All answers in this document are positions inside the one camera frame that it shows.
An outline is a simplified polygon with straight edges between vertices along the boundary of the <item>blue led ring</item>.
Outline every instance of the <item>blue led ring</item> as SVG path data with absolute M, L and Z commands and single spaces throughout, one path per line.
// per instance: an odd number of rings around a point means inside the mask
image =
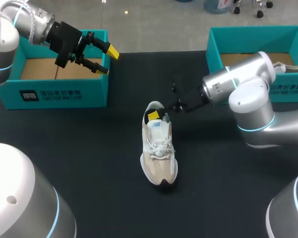
M 247 132 L 255 132 L 255 131 L 263 130 L 263 129 L 269 127 L 269 126 L 273 123 L 274 119 L 275 119 L 275 114 L 274 114 L 274 116 L 273 116 L 273 119 L 272 119 L 266 126 L 263 126 L 263 127 L 261 127 L 261 128 L 258 128 L 258 129 L 253 129 L 253 130 L 244 129 L 244 128 L 240 127 L 239 125 L 237 125 L 237 126 L 238 126 L 239 129 L 241 129 L 241 130 L 243 130 L 243 131 L 247 131 Z

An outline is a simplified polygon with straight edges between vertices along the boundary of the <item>shoe tongue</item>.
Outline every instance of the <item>shoe tongue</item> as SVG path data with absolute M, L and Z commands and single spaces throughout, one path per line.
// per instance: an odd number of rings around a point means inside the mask
M 161 119 L 150 120 L 147 124 L 152 141 L 159 142 L 169 138 L 169 124 Z

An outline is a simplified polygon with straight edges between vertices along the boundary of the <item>logo on box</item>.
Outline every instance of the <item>logo on box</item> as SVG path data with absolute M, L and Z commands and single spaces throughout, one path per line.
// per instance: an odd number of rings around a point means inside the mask
M 25 102 L 39 101 L 39 97 L 36 94 L 35 90 L 20 90 L 20 94 Z

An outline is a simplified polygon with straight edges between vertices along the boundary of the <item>chair wheel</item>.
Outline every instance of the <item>chair wheel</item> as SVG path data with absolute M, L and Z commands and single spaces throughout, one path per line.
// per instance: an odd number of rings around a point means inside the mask
M 234 9 L 234 14 L 239 14 L 240 13 L 240 9 L 239 9 L 239 6 L 237 6 L 235 9 Z
M 267 6 L 267 8 L 272 8 L 273 7 L 273 2 L 272 1 L 267 1 L 266 6 Z
M 264 16 L 263 11 L 257 11 L 257 18 L 262 18 Z

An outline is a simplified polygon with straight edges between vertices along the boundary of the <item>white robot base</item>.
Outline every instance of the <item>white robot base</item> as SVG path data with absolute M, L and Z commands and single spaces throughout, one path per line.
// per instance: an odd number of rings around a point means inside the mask
M 76 238 L 63 198 L 20 150 L 0 144 L 0 238 Z

